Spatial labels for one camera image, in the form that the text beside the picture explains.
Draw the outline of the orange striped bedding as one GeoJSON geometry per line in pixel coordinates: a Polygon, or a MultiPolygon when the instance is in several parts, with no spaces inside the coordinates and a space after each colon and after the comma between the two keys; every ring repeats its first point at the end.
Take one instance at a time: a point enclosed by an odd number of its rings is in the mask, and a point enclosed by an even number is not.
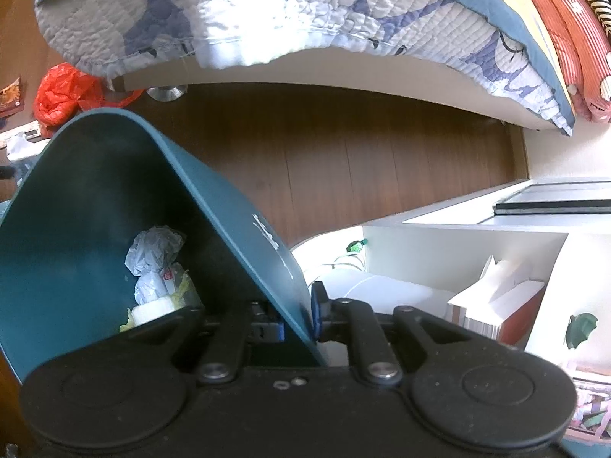
{"type": "Polygon", "coordinates": [[[610,42],[587,0],[531,0],[554,45],[577,114],[610,121],[610,42]]]}

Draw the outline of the metal bed leg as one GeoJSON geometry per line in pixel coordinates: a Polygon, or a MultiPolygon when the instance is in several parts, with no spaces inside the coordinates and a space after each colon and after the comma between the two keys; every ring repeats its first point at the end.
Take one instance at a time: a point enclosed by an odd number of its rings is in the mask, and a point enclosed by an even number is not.
{"type": "Polygon", "coordinates": [[[188,89],[186,85],[150,87],[146,90],[146,94],[155,102],[174,102],[182,98],[188,89]]]}

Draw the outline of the teal plastic trash bin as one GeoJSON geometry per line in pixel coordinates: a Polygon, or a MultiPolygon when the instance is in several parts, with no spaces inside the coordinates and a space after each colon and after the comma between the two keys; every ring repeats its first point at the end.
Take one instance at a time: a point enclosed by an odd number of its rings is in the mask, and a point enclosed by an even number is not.
{"type": "Polygon", "coordinates": [[[96,109],[52,138],[1,222],[1,350],[17,378],[118,333],[135,302],[124,258],[153,226],[183,237],[208,311],[266,301],[287,327],[284,364],[322,363],[306,279],[263,213],[142,117],[96,109]]]}

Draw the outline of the small orange snack wrapper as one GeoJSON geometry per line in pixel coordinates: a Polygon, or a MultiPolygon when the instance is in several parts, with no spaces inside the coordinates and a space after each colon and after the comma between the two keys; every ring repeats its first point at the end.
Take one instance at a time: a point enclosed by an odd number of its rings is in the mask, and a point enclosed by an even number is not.
{"type": "Polygon", "coordinates": [[[17,77],[12,83],[0,91],[0,117],[6,118],[23,109],[22,83],[17,77]]]}

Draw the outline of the crumpled grey paper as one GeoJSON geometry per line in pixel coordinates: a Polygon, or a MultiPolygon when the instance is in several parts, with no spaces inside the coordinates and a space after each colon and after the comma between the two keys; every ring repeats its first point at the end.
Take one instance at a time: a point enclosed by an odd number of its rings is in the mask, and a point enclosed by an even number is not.
{"type": "Polygon", "coordinates": [[[167,226],[153,226],[135,236],[124,265],[136,277],[160,272],[174,263],[184,238],[167,226]]]}

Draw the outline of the red plastic bag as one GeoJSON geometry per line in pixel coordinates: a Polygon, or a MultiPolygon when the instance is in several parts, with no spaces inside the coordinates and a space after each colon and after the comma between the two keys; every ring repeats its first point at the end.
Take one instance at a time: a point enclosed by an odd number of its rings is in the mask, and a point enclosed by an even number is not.
{"type": "Polygon", "coordinates": [[[135,102],[144,90],[128,93],[113,102],[102,90],[102,79],[63,62],[51,67],[41,79],[33,102],[33,114],[44,139],[55,132],[77,112],[98,108],[123,109],[135,102]]]}

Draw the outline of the white bedside cabinet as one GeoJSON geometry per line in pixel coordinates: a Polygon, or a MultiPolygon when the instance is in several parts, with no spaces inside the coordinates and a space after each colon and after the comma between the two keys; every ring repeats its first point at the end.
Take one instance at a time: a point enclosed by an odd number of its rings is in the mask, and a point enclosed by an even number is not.
{"type": "Polygon", "coordinates": [[[380,312],[445,318],[496,261],[528,260],[546,289],[517,346],[562,369],[578,394],[570,439],[610,442],[610,185],[527,180],[329,232],[293,249],[307,282],[380,312]]]}

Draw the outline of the white bed frame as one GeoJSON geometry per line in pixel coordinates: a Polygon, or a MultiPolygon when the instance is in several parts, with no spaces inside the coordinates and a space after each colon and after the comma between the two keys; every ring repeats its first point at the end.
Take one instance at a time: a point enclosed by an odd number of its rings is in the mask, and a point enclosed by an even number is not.
{"type": "Polygon", "coordinates": [[[193,56],[156,64],[114,80],[125,90],[198,84],[294,84],[402,96],[473,112],[532,130],[554,125],[512,99],[488,94],[464,73],[410,56],[377,57],[341,48],[285,55],[267,64],[199,67],[193,56]]]}

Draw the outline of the white blue quilted blanket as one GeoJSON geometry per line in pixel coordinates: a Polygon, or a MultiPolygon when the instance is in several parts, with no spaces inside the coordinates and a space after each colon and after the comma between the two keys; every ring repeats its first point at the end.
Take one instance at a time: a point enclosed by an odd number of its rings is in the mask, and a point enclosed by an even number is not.
{"type": "Polygon", "coordinates": [[[111,80],[188,57],[223,69],[337,47],[440,63],[565,134],[575,124],[531,0],[35,0],[35,14],[66,61],[111,80]]]}

